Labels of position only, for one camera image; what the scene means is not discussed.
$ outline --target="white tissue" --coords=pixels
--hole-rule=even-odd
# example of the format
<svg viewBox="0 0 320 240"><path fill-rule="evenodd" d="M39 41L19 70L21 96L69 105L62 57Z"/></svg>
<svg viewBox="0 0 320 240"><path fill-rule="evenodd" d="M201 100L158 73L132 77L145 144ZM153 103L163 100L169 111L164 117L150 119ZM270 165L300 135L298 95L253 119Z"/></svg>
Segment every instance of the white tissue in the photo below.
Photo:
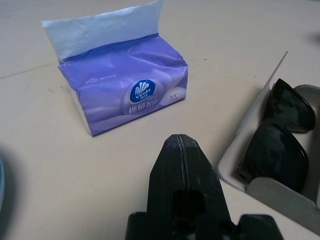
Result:
<svg viewBox="0 0 320 240"><path fill-rule="evenodd" d="M94 16L42 21L42 26L63 62L97 47L156 34L163 1Z"/></svg>

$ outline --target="black sunglasses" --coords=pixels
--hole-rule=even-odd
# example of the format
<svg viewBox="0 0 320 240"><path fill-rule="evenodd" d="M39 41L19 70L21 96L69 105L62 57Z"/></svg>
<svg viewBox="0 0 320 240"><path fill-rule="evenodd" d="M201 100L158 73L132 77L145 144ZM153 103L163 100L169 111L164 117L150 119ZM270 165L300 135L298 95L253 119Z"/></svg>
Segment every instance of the black sunglasses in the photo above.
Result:
<svg viewBox="0 0 320 240"><path fill-rule="evenodd" d="M316 115L309 103L279 79L272 87L262 124L254 133L236 173L247 181L272 178L300 192L309 160L291 132L306 133L315 125Z"/></svg>

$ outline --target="logo label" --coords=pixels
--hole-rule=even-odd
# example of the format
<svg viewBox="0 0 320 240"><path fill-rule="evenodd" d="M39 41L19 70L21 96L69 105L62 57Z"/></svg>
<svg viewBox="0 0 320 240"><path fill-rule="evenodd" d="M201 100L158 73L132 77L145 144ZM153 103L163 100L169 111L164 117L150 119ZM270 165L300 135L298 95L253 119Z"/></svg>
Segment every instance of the logo label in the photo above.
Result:
<svg viewBox="0 0 320 240"><path fill-rule="evenodd" d="M140 80L132 88L130 92L130 101L138 103L148 96L155 93L156 84L151 80Z"/></svg>

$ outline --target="white table surface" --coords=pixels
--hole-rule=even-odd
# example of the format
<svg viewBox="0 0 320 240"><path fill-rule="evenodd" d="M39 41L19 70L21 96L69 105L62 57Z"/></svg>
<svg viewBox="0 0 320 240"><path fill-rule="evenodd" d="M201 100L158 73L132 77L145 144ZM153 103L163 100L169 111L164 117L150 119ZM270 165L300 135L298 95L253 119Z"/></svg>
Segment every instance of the white table surface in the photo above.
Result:
<svg viewBox="0 0 320 240"><path fill-rule="evenodd" d="M123 240L128 216L146 210L149 174L167 137L196 139L215 166L285 51L281 77L319 85L319 1L167 0L159 32L189 64L186 100L91 137L40 20L146 2L0 0L0 154L7 174L0 239ZM235 223L242 214L269 214L286 240L320 239L221 184Z"/></svg>

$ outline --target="tissue pack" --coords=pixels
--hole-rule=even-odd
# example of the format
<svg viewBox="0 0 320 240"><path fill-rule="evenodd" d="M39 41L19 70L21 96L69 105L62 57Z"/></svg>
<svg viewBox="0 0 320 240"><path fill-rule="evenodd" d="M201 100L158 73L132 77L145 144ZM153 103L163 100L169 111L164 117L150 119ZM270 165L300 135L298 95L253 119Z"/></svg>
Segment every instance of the tissue pack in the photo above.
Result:
<svg viewBox="0 0 320 240"><path fill-rule="evenodd" d="M158 34L162 3L42 22L93 136L186 97L188 65Z"/></svg>

